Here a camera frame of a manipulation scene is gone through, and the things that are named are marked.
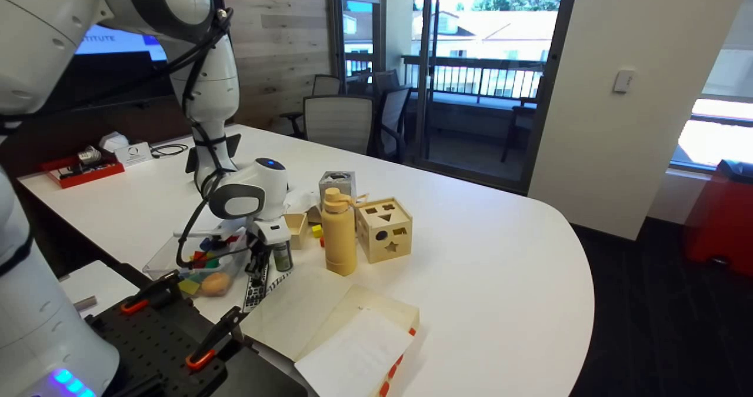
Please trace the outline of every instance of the light switch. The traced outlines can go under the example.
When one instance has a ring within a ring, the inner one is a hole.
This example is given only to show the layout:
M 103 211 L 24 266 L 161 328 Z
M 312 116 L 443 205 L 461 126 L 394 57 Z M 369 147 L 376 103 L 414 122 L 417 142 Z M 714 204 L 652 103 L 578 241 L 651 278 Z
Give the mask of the light switch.
M 634 75 L 635 71 L 633 70 L 623 69 L 619 71 L 616 80 L 614 80 L 614 92 L 622 92 L 622 94 L 628 92 Z

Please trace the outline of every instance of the black clamp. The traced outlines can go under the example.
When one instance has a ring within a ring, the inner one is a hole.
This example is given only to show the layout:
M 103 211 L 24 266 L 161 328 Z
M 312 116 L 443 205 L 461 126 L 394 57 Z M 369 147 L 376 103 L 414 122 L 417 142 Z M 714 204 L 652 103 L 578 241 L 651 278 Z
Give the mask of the black clamp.
M 148 306 L 150 301 L 153 308 L 171 303 L 181 297 L 181 290 L 178 287 L 180 281 L 178 271 L 165 273 L 121 304 L 121 312 L 126 315 L 134 314 Z
M 222 341 L 223 338 L 232 333 L 238 326 L 240 321 L 244 318 L 243 313 L 238 306 L 233 306 L 228 313 L 224 314 L 219 322 L 212 327 L 212 330 L 204 338 L 196 351 L 186 356 L 186 366 L 194 372 L 201 371 L 207 363 L 212 361 L 217 352 L 215 346 Z

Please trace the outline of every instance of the small wooden box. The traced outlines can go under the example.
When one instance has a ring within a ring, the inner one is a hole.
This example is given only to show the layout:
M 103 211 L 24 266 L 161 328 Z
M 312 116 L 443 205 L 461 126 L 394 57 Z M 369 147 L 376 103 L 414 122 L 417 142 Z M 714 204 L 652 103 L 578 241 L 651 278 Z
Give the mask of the small wooden box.
M 369 263 L 411 254 L 414 218 L 396 201 L 368 202 L 355 210 L 355 230 Z
M 306 213 L 285 213 L 285 223 L 290 230 L 290 248 L 301 250 L 309 235 L 309 223 L 306 221 Z

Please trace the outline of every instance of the clear plastic bin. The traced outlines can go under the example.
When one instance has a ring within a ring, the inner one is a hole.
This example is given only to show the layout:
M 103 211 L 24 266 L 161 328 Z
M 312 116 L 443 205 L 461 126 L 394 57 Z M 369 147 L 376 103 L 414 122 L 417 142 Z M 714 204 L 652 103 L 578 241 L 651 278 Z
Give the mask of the clear plastic bin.
M 228 245 L 226 249 L 218 250 L 218 252 L 233 252 L 234 250 L 242 249 L 243 247 L 245 247 L 245 231 L 243 231 L 243 233 L 236 233 L 234 234 L 234 236 L 235 235 L 240 235 L 239 239 L 236 242 Z M 191 256 L 193 256 L 194 252 L 201 251 L 199 244 L 201 244 L 204 239 L 204 236 L 190 237 L 186 239 L 182 251 L 183 260 L 190 261 Z M 179 268 L 175 263 L 176 252 L 178 252 L 178 238 L 173 236 L 165 243 L 165 245 L 162 246 L 161 249 L 159 249 L 156 255 L 151 258 L 149 263 L 146 263 L 146 265 L 142 268 L 142 272 L 151 277 L 151 279 L 158 279 L 165 273 L 177 269 L 178 273 L 180 273 L 181 278 L 192 278 L 197 282 L 201 282 L 202 280 L 204 280 L 204 278 L 212 273 L 224 272 L 227 273 L 229 277 L 231 277 L 231 280 L 233 280 L 235 279 L 236 274 L 238 273 L 241 266 L 243 266 L 244 263 L 247 262 L 249 255 L 249 252 L 238 252 L 235 255 L 228 255 L 220 258 L 219 266 L 217 266 L 217 268 L 188 269 Z

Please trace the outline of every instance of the white table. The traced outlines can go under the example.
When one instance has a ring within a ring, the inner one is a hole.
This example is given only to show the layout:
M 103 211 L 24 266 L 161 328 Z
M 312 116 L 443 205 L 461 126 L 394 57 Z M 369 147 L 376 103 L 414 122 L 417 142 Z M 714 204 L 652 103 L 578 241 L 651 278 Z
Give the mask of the white table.
M 533 199 L 245 126 L 235 161 L 277 159 L 291 185 L 315 189 L 323 172 L 356 172 L 358 193 L 396 196 L 414 217 L 412 255 L 369 265 L 359 248 L 349 278 L 417 306 L 416 355 L 391 395 L 567 395 L 586 356 L 594 287 L 565 218 Z M 186 138 L 177 140 L 191 145 Z M 141 269 L 199 202 L 186 153 L 60 190 L 43 174 L 21 179 L 42 202 L 116 260 Z M 324 266 L 318 244 L 294 263 Z M 241 304 L 197 301 L 215 322 Z

